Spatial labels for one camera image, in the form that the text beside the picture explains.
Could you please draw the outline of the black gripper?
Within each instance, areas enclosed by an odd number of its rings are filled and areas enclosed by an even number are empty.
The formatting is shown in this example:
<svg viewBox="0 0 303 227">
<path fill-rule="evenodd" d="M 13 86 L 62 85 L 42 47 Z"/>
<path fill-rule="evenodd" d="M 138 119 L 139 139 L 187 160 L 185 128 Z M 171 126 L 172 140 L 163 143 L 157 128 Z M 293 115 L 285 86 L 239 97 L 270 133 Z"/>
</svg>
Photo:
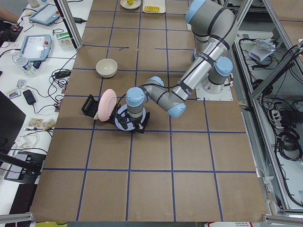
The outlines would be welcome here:
<svg viewBox="0 0 303 227">
<path fill-rule="evenodd" d="M 131 117 L 127 111 L 117 113 L 117 127 L 119 129 L 142 129 L 142 116 Z"/>
</svg>

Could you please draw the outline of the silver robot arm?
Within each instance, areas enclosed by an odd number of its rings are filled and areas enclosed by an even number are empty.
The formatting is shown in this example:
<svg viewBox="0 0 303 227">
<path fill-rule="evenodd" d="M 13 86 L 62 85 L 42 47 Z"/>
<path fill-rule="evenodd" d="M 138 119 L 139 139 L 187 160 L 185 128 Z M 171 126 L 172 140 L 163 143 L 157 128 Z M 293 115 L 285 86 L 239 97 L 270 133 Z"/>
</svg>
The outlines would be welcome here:
<svg viewBox="0 0 303 227">
<path fill-rule="evenodd" d="M 171 117 L 180 117 L 185 101 L 197 85 L 218 63 L 233 44 L 237 34 L 236 16 L 211 0 L 195 0 L 189 6 L 185 20 L 196 39 L 196 57 L 178 83 L 166 90 L 163 81 L 154 76 L 126 93 L 126 104 L 115 112 L 115 125 L 124 131 L 144 129 L 143 108 L 154 101 Z"/>
</svg>

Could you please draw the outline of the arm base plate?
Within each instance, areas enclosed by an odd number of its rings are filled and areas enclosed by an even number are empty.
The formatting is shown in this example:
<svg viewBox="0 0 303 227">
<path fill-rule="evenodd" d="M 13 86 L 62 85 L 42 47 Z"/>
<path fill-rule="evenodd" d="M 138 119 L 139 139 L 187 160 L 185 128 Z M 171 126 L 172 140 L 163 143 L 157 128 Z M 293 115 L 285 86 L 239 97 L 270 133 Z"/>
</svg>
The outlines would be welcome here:
<svg viewBox="0 0 303 227">
<path fill-rule="evenodd" d="M 208 80 L 200 82 L 196 87 L 196 98 L 201 101 L 233 101 L 228 79 L 221 85 L 215 85 Z"/>
</svg>

